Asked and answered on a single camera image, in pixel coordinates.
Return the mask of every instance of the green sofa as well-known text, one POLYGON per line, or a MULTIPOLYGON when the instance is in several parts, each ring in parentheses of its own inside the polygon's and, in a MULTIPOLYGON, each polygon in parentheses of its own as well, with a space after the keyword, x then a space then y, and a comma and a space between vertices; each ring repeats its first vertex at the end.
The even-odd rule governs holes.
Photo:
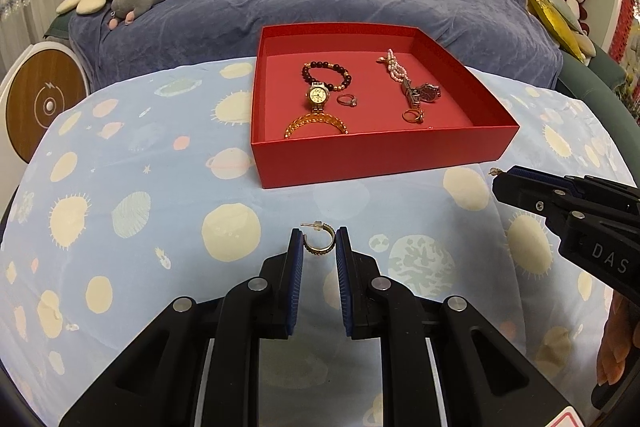
POLYGON ((562 55, 564 65, 556 90, 582 100, 591 109, 640 185, 640 126, 613 92, 625 81, 625 71, 597 46, 588 67, 565 52, 562 55))

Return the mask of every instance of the red box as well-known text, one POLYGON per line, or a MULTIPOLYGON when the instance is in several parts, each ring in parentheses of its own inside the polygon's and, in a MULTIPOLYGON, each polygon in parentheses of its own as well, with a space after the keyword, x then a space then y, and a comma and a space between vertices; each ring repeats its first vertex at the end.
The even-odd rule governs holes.
MULTIPOLYGON (((335 71, 313 69, 321 82, 339 84, 335 71)), ((452 55, 418 28, 369 23, 265 26, 255 65, 251 147, 263 188, 366 178, 498 159, 518 131, 502 104, 452 55), (401 85, 376 59, 393 49, 413 86, 440 86, 423 103, 424 123, 402 119, 408 109, 401 85), (302 66, 312 60, 345 67, 353 77, 343 92, 356 107, 336 102, 324 112, 340 118, 348 134, 323 123, 284 132, 309 113, 302 66)))

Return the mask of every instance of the blue gripper pad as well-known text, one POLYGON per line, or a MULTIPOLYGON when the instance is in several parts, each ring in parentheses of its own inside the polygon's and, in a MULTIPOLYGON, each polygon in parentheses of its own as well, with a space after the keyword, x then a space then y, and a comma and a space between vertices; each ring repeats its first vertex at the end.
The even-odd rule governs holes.
POLYGON ((547 172, 534 171, 533 169, 527 169, 526 167, 513 166, 507 171, 509 174, 519 176, 521 178, 528 178, 530 180, 539 181, 555 187, 564 188, 574 198, 581 198, 580 190, 575 186, 574 182, 560 176, 548 174, 547 172))
POLYGON ((302 232, 297 231, 296 248, 294 250, 294 261, 287 290, 287 334, 292 335, 298 320, 298 303, 300 302, 300 282, 302 281, 302 261, 304 259, 304 249, 302 245, 302 232))
POLYGON ((340 305, 342 308, 342 323, 347 336, 353 334, 353 297, 349 283, 349 271, 347 258, 344 253, 344 244, 340 234, 335 237, 335 262, 338 267, 338 285, 340 286, 340 305))

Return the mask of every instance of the yellow pillow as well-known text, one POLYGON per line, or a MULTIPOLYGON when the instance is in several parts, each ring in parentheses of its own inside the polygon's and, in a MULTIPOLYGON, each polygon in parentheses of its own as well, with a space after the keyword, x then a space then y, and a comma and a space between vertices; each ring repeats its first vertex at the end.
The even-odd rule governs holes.
POLYGON ((583 62, 584 55, 580 50, 578 41, 569 25, 560 15, 560 12, 548 0, 529 0, 536 11, 536 15, 542 21, 546 30, 559 44, 575 58, 583 62))

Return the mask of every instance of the screw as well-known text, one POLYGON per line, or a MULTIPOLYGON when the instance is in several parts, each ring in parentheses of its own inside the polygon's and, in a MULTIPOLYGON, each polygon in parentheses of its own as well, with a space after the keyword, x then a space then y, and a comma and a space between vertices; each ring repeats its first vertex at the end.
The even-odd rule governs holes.
POLYGON ((191 309, 191 299, 188 297, 180 297, 174 301, 174 310, 182 313, 191 309))
POLYGON ((263 279, 262 277, 254 277, 246 285, 249 286, 249 289, 251 291, 261 292, 262 290, 267 288, 268 284, 269 283, 266 281, 266 279, 263 279))
POLYGON ((371 286, 373 286, 373 288, 375 288, 376 290, 384 291, 391 288, 391 281, 386 277, 376 277, 375 279, 371 280, 371 286))
POLYGON ((463 312, 466 310, 466 301, 462 297, 451 297, 447 301, 447 305, 455 312, 463 312))

